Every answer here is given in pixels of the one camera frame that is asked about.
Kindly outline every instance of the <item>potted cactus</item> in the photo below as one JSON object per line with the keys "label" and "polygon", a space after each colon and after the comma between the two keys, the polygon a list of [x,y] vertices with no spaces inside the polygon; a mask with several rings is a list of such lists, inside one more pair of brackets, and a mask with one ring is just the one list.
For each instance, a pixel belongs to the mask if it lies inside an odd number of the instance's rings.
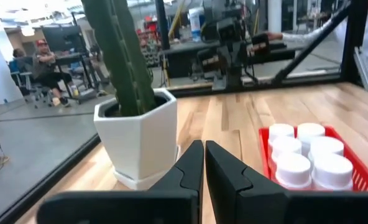
{"label": "potted cactus", "polygon": [[148,189],[179,153],[177,101],[166,89],[152,89],[127,1],[82,3],[116,90],[115,98],[96,105],[94,124],[116,178],[131,189]]}

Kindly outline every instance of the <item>man in cap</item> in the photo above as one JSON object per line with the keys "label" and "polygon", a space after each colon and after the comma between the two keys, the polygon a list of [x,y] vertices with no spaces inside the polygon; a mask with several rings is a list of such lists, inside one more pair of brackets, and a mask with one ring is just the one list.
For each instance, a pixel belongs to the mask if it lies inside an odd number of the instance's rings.
{"label": "man in cap", "polygon": [[37,51],[33,56],[34,67],[33,76],[43,86],[49,87],[63,106],[69,106],[68,100],[62,96],[62,91],[58,82],[65,80],[73,90],[77,87],[72,82],[72,77],[68,73],[55,72],[55,54],[51,52],[45,40],[36,42]]}

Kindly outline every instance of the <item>wooden tabletop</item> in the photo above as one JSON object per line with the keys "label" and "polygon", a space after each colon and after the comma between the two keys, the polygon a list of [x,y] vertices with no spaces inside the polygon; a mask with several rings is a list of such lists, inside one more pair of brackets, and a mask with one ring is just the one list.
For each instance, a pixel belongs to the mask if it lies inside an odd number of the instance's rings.
{"label": "wooden tabletop", "polygon": [[[262,172],[258,129],[274,123],[333,126],[368,167],[368,93],[351,84],[255,91],[178,100],[177,139],[214,140]],[[204,181],[203,223],[215,223]],[[45,197],[65,190],[127,190],[116,181],[103,146],[97,146]],[[34,206],[17,223],[35,223]]]}

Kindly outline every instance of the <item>red cap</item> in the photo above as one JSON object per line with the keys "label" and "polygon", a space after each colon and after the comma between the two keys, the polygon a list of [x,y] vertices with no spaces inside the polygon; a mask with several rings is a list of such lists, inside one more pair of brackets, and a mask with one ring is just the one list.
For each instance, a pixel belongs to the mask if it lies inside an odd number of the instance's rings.
{"label": "red cap", "polygon": [[36,40],[36,46],[41,46],[41,45],[47,45],[46,40],[42,39],[42,40]]}

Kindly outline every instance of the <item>white sleeve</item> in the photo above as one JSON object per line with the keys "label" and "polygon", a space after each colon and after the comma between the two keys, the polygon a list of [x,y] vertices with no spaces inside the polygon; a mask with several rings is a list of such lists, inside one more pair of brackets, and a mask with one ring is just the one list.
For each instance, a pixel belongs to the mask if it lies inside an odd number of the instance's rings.
{"label": "white sleeve", "polygon": [[314,30],[313,32],[310,32],[308,34],[282,34],[282,40],[286,42],[299,42],[299,43],[305,43],[310,42],[314,40],[319,34],[324,30],[330,23],[332,23],[332,20],[328,20],[321,26],[320,28]]}

